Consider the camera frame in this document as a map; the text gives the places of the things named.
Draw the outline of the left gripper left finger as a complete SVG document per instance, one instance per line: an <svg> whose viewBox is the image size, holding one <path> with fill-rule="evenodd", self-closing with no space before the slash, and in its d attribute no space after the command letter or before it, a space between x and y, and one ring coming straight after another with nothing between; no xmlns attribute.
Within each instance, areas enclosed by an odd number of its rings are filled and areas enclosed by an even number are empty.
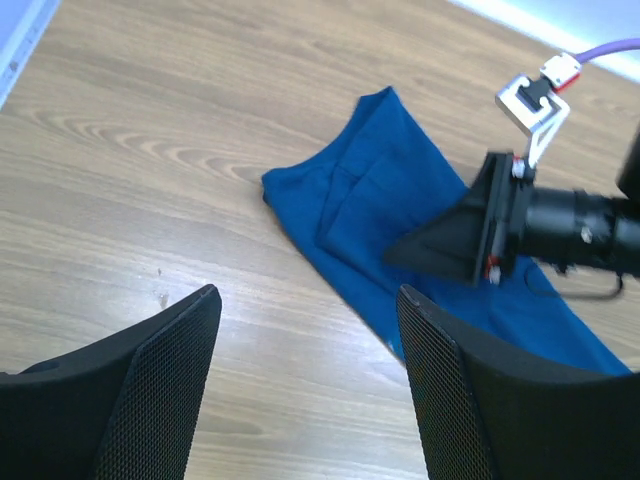
<svg viewBox="0 0 640 480"><path fill-rule="evenodd" d="M184 478L221 309L209 284L102 340L2 373L2 478Z"/></svg>

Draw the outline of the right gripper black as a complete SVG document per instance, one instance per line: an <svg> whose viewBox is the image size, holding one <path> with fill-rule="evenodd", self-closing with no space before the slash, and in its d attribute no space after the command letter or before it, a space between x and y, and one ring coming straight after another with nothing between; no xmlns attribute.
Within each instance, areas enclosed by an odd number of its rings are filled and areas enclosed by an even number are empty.
<svg viewBox="0 0 640 480"><path fill-rule="evenodd" d="M573 266L616 274L617 198L534 185L535 172L511 153L489 152L467 192L402 236L385 263L467 286L502 280L520 256L564 273Z"/></svg>

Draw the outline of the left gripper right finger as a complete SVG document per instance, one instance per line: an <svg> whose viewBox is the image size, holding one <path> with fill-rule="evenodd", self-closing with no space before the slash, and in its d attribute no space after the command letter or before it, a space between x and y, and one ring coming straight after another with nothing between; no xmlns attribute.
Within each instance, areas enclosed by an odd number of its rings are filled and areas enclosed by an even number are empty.
<svg viewBox="0 0 640 480"><path fill-rule="evenodd" d="M430 478L638 477L637 374L529 353L408 285L396 312Z"/></svg>

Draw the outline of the blue t shirt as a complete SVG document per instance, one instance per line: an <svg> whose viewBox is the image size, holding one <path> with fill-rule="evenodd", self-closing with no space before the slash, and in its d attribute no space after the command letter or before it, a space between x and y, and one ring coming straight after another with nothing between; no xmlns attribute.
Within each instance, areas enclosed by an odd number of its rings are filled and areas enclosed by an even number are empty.
<svg viewBox="0 0 640 480"><path fill-rule="evenodd" d="M448 312L531 353L603 374L627 366L552 294L529 257L501 285L468 287L387 265L403 235L452 206L466 185L392 88L364 95L323 150L268 171L263 198L309 263L395 354L396 295L408 284Z"/></svg>

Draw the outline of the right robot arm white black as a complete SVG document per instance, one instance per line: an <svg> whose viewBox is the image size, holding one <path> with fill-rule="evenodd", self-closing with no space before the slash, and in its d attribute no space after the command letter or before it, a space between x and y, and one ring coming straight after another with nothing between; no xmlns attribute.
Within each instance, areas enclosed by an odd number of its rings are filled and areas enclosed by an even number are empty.
<svg viewBox="0 0 640 480"><path fill-rule="evenodd" d="M639 147L618 180L619 197L537 187L512 152L489 152L452 207L401 237L387 263L467 285L501 283L528 256L564 273L574 266L639 275Z"/></svg>

